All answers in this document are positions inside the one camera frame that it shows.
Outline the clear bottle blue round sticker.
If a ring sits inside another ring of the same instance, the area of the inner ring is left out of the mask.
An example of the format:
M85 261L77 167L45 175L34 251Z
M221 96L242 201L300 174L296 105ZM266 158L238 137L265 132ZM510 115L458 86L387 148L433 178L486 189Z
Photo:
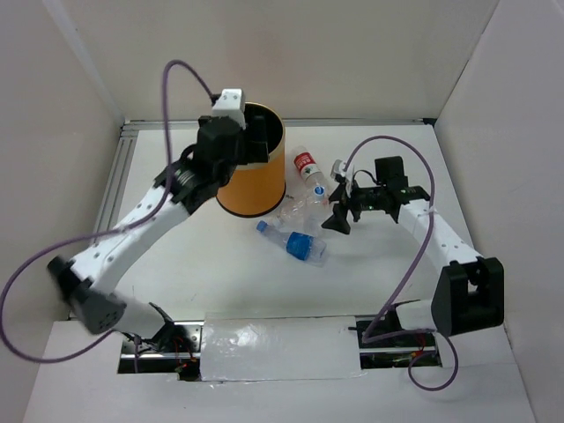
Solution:
M304 230L307 234L318 236L322 230L322 223L330 215L330 204L324 186L315 185L307 198Z

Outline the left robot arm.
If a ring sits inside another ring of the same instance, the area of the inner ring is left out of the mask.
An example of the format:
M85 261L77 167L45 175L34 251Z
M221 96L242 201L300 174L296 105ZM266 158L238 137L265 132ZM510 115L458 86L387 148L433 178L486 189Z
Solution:
M65 260L56 256L48 272L63 301L93 335L108 330L139 337L155 352L165 351L184 332L154 303L116 292L127 270L164 234L217 196L237 166L269 158L267 117L257 107L240 125L229 117L202 116L197 141L155 178L137 206L88 249Z

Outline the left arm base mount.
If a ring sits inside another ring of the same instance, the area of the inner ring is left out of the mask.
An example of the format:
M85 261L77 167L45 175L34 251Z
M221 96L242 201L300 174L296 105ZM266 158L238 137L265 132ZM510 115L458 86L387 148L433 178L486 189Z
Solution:
M177 321L172 340L163 347L150 346L124 335L117 373L163 374L180 381L200 382L200 356L204 321Z

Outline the blue label clear bottle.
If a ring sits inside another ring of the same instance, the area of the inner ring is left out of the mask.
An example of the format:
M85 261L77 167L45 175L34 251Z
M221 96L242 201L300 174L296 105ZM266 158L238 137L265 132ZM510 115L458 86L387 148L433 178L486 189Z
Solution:
M298 232L282 232L263 220L257 223L256 230L264 238L301 262L316 266L322 266L325 263L327 245L315 236Z

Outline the red label clear bottle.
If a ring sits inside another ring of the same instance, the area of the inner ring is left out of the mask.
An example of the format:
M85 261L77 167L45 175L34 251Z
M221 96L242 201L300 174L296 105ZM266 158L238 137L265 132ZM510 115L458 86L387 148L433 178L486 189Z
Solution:
M308 148L303 145L294 147L291 151L291 159L308 189L312 189L315 186L325 188L329 186L325 175Z

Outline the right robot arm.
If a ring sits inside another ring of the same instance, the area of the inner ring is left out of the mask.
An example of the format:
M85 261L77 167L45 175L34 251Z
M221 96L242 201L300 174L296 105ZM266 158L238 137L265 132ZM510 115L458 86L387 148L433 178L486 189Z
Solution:
M504 268L495 257L485 258L466 244L434 208L431 196L412 186L401 157L375 160L375 184L362 188L354 171L336 160L331 177L337 188L330 195L332 214L324 229L351 231L348 218L363 212L385 212L419 244L414 260L427 257L438 273L433 296L426 300L397 301L406 287L402 281L377 314L395 315L384 325L393 345L405 345L424 330L445 338L499 326L504 320Z

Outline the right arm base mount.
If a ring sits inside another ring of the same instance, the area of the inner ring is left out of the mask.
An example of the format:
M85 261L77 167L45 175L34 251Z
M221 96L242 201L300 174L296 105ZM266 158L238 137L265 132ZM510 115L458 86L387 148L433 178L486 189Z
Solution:
M407 368L412 359L418 358L416 367L438 367L441 365L432 334L411 334L387 338L378 342L363 344L361 339L368 325L369 317L357 317L348 327L357 336L360 349L360 368Z

